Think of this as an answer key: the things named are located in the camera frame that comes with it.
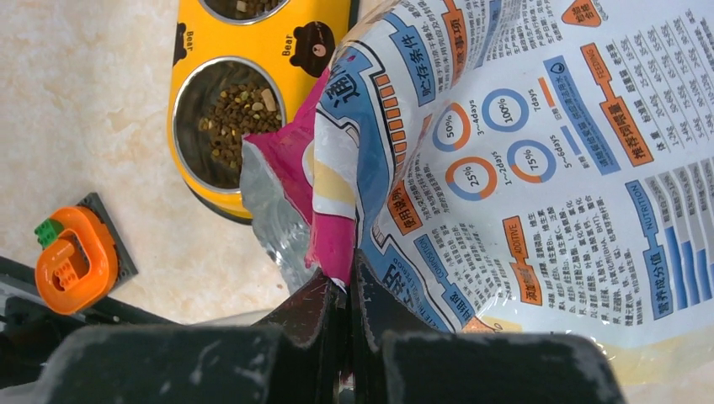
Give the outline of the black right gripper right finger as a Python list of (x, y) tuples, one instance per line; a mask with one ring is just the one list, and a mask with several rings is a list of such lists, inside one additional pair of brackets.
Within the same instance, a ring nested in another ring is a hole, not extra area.
[(399, 301), (354, 254), (352, 372), (358, 403), (623, 403), (605, 356), (563, 333), (451, 333)]

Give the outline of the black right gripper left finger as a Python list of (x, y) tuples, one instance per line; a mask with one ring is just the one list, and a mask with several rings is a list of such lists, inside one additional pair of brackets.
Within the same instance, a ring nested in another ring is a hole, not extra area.
[(251, 326), (93, 326), (50, 356), (35, 403), (334, 403), (346, 294), (317, 274)]

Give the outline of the pink blue pet food bag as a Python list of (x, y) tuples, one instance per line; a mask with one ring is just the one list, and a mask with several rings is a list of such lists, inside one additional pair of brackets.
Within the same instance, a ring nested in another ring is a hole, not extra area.
[(385, 1), (242, 156), (292, 289), (362, 255), (441, 331), (577, 334), (627, 384), (713, 359), (710, 1)]

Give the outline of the yellow double pet bowl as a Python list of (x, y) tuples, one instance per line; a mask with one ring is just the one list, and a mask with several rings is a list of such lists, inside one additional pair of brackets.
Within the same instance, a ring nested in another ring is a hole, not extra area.
[(192, 194), (247, 225), (242, 140), (290, 122), (355, 24), (353, 0), (189, 0), (178, 5), (168, 147)]

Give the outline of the small green block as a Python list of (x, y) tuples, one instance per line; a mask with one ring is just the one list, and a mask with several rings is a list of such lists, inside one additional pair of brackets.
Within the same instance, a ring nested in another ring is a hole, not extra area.
[(35, 229), (34, 234), (42, 249), (48, 248), (64, 231), (60, 221), (48, 218), (42, 221)]

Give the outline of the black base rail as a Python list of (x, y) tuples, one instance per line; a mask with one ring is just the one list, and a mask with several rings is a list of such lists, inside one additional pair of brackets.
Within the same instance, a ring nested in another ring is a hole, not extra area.
[(1, 388), (38, 380), (47, 359), (77, 329), (93, 325), (170, 324), (171, 321), (111, 297), (64, 316), (41, 300), (34, 270), (1, 258)]

